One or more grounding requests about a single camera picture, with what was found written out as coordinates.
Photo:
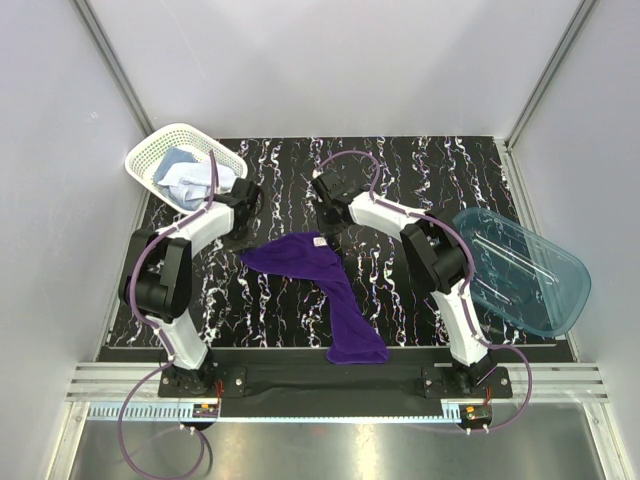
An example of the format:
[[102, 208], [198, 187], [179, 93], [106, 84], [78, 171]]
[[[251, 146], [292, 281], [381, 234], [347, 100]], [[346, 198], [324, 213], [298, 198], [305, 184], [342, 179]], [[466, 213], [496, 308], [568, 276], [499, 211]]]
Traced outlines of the purple microfiber towel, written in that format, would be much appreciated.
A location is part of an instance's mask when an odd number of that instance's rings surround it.
[[241, 255], [249, 268], [313, 282], [328, 298], [335, 365], [376, 365], [390, 360], [380, 335], [364, 318], [340, 257], [318, 232], [290, 233]]

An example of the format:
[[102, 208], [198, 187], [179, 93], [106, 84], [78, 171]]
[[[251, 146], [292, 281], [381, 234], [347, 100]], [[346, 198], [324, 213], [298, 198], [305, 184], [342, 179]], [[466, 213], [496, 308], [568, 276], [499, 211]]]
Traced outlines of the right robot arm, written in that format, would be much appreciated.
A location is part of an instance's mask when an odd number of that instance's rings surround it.
[[412, 280], [431, 294], [447, 330], [455, 387], [470, 397], [486, 389], [496, 362], [471, 300], [475, 264], [455, 228], [361, 189], [331, 193], [317, 188], [316, 195], [321, 225], [338, 229], [359, 225], [401, 242]]

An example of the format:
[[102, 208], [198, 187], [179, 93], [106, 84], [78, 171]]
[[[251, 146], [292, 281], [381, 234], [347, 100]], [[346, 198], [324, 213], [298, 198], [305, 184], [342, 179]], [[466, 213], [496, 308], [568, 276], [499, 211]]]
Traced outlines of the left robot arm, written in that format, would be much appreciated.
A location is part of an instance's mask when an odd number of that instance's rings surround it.
[[168, 227], [131, 236], [118, 296], [164, 347], [168, 381], [193, 395], [208, 394], [216, 382], [212, 355], [189, 313], [193, 257], [217, 239], [244, 239], [259, 203], [256, 194], [220, 195]]

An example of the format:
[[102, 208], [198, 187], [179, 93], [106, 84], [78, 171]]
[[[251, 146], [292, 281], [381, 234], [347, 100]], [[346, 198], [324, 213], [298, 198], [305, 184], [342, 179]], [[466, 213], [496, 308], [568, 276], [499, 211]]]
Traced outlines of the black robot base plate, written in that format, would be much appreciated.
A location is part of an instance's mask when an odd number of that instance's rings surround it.
[[335, 365], [321, 350], [220, 349], [208, 354], [192, 374], [171, 367], [161, 374], [158, 394], [165, 398], [256, 396], [283, 390], [342, 393], [409, 393], [427, 399], [510, 399], [506, 368], [495, 360], [478, 367], [454, 363], [443, 348], [394, 349], [384, 364]]

